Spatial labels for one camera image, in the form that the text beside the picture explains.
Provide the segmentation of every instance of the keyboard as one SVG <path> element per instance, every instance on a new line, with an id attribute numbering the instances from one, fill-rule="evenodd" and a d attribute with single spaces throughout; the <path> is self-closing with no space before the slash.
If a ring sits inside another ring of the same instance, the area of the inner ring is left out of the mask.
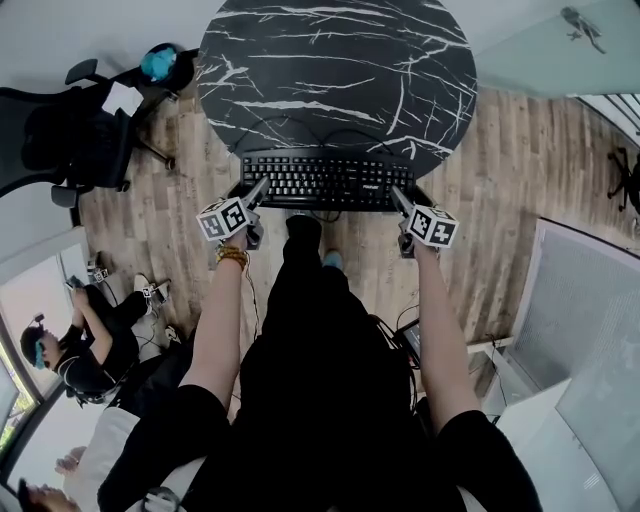
<path id="1" fill-rule="evenodd" d="M 323 148 L 270 149 L 242 155 L 241 185 L 271 181 L 261 206 L 329 211 L 396 211 L 391 186 L 412 200 L 410 161 L 380 153 Z"/>

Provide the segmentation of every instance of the black marble tabletop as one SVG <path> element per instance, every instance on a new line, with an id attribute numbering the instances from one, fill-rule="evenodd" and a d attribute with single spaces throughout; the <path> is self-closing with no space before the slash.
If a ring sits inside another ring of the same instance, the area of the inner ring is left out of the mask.
<path id="1" fill-rule="evenodd" d="M 469 44 L 437 0 L 228 0 L 196 78 L 209 123 L 237 154 L 389 148 L 418 177 L 453 152 L 476 100 Z"/>

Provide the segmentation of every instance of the wooden floor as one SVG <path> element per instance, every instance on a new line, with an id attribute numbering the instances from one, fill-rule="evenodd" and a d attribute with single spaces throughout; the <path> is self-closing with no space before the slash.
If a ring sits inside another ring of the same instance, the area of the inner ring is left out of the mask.
<path id="1" fill-rule="evenodd" d="M 177 155 L 168 173 L 136 153 L 127 193 L 95 190 L 82 197 L 81 216 L 94 251 L 130 282 L 136 272 L 172 280 L 166 320 L 186 332 L 196 324 L 211 278 L 211 254 L 195 216 L 239 176 L 239 162 L 207 124 L 197 99 L 165 103 L 148 136 Z M 468 341 L 509 335 L 529 265 L 536 219 L 568 224 L 635 250 L 633 208 L 618 212 L 607 190 L 618 182 L 607 152 L 623 139 L 607 122 L 574 100 L 537 100 L 481 90 L 477 112 L 462 144 L 419 185 L 461 222 L 454 248 L 441 267 Z M 265 238 L 251 255 L 260 319 L 282 263 L 284 212 L 261 209 Z M 324 246 L 337 247 L 352 291 L 392 326 L 417 303 L 417 268 L 401 260 L 400 218 L 346 213 L 325 226 Z M 251 290 L 243 284 L 243 349 L 253 337 Z M 415 317 L 415 309 L 402 324 Z"/>

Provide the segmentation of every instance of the office chair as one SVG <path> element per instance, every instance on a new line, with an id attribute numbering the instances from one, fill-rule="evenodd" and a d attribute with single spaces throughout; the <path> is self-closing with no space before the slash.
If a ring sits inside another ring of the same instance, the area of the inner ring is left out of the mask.
<path id="1" fill-rule="evenodd" d="M 625 210 L 628 197 L 633 207 L 638 214 L 640 214 L 640 156 L 632 172 L 629 168 L 629 156 L 627 155 L 626 148 L 618 148 L 618 152 L 623 156 L 624 164 L 620 162 L 615 153 L 609 153 L 607 155 L 609 160 L 615 162 L 621 176 L 620 183 L 613 192 L 607 193 L 607 197 L 611 199 L 624 189 L 624 199 L 622 200 L 622 204 L 618 206 L 618 210 L 621 212 Z"/>
<path id="2" fill-rule="evenodd" d="M 134 147 L 150 151 L 167 169 L 175 168 L 174 158 L 137 135 L 142 121 L 168 92 L 143 103 L 133 117 L 120 109 L 111 115 L 102 104 L 115 80 L 97 75 L 96 67 L 97 60 L 91 59 L 67 75 L 67 85 L 82 79 L 95 83 L 86 88 L 58 94 L 0 88 L 0 197 L 31 183 L 48 182 L 53 184 L 53 202 L 74 208 L 80 194 L 94 187 L 126 191 L 130 183 L 125 174 Z"/>

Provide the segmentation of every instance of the bracelet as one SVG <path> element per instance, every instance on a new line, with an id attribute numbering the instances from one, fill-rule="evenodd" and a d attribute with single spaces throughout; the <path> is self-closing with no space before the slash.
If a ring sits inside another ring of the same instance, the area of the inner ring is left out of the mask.
<path id="1" fill-rule="evenodd" d="M 224 259 L 237 261 L 242 270 L 244 270 L 244 267 L 247 266 L 247 262 L 249 261 L 245 251 L 241 251 L 237 247 L 220 245 L 216 250 L 216 263 L 220 263 Z"/>

